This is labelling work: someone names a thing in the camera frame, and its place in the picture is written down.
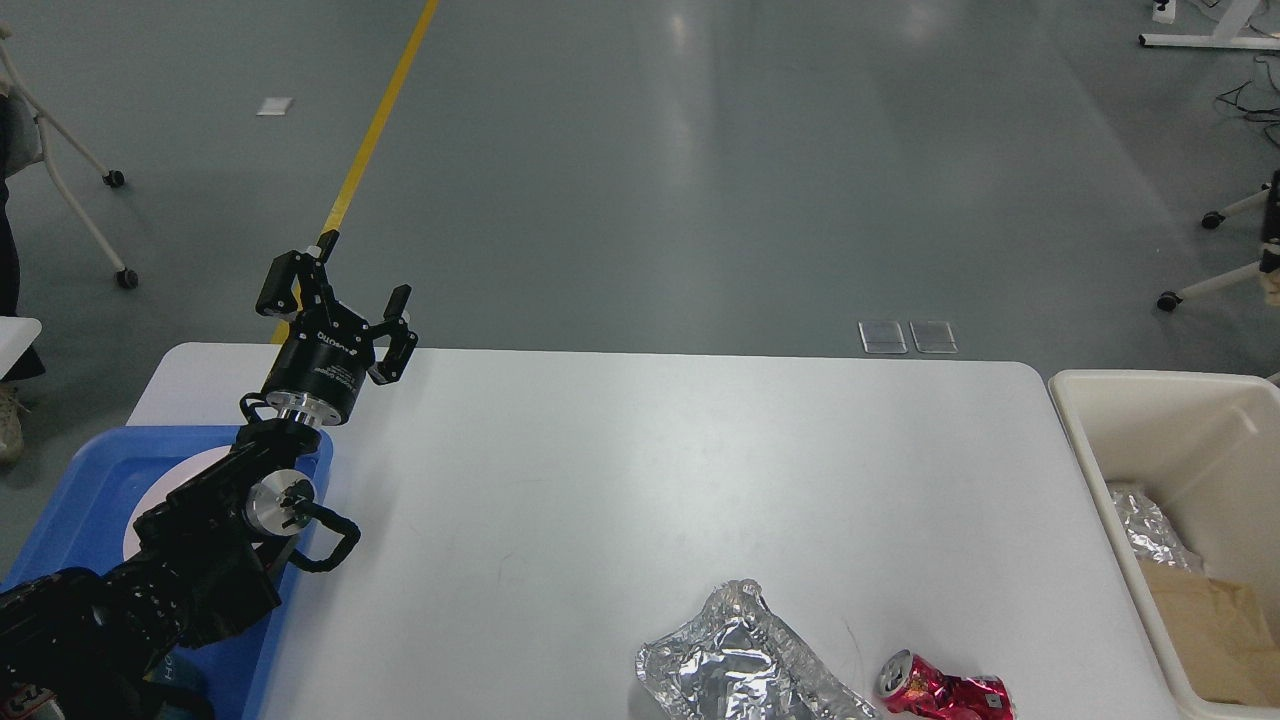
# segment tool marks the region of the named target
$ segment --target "trash bin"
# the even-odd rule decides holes
[[[1146,370],[1066,370],[1048,387],[1181,712],[1280,720],[1280,708],[1208,702],[1192,689],[1106,487],[1140,483],[1204,573],[1252,585],[1280,632],[1280,388]]]

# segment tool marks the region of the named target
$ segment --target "blue tray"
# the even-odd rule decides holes
[[[125,525],[147,488],[187,457],[230,445],[238,429],[128,427],[91,439],[72,459],[0,589],[63,568],[101,574],[119,565]],[[320,450],[298,459],[297,469],[311,477],[317,498],[324,498],[332,459],[333,442],[324,433]],[[283,605],[248,632],[200,650],[177,651],[209,679],[209,700],[219,720],[257,717],[297,574],[292,565],[284,570],[279,585]]]

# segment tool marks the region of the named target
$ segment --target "person's leg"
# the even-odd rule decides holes
[[[4,131],[0,129],[0,167],[4,165]],[[5,206],[9,202],[9,187],[0,179],[0,315],[13,318],[18,315],[18,287],[20,273],[18,270],[18,246],[13,241],[13,229],[9,227],[9,215]],[[28,347],[22,357],[14,363],[13,368],[0,383],[24,380],[45,372],[45,365],[40,361],[33,347]]]
[[[8,97],[0,97],[0,117],[4,117],[3,104],[10,102]],[[0,122],[0,168],[4,168],[9,156],[9,137],[4,123]],[[9,227],[9,186],[0,177],[0,315],[15,316],[18,314],[18,288],[20,286],[20,273],[18,270],[18,246],[13,240],[13,228]],[[45,372],[44,364],[36,355],[33,347],[18,357],[3,378],[0,378],[0,464],[13,462],[23,450],[22,424],[18,421],[17,388],[10,384],[14,380],[33,378]]]

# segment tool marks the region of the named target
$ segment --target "crumpled aluminum foil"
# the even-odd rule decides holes
[[[640,650],[636,675],[672,720],[879,719],[769,611],[755,580],[716,588],[692,620]]]
[[[1165,511],[1142,492],[1140,486],[1107,483],[1107,491],[1129,537],[1129,547],[1139,560],[1204,573],[1204,561],[1183,544]]]

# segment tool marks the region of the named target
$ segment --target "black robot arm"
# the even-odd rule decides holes
[[[273,261],[257,311],[288,320],[289,337],[262,391],[241,401],[227,456],[137,519],[141,551],[104,575],[69,568],[0,594],[0,700],[13,687],[51,693],[68,720],[152,717],[174,698],[142,678],[169,651],[243,633],[280,605],[285,562],[326,571],[356,546],[360,528],[316,503],[294,465],[319,446],[317,425],[347,421],[366,373],[401,378],[417,336],[402,316],[408,286],[376,325],[337,300],[324,272],[337,237]],[[380,337],[390,346],[378,360]],[[266,407],[276,416],[262,419]],[[326,559],[294,548],[311,520],[342,536]]]

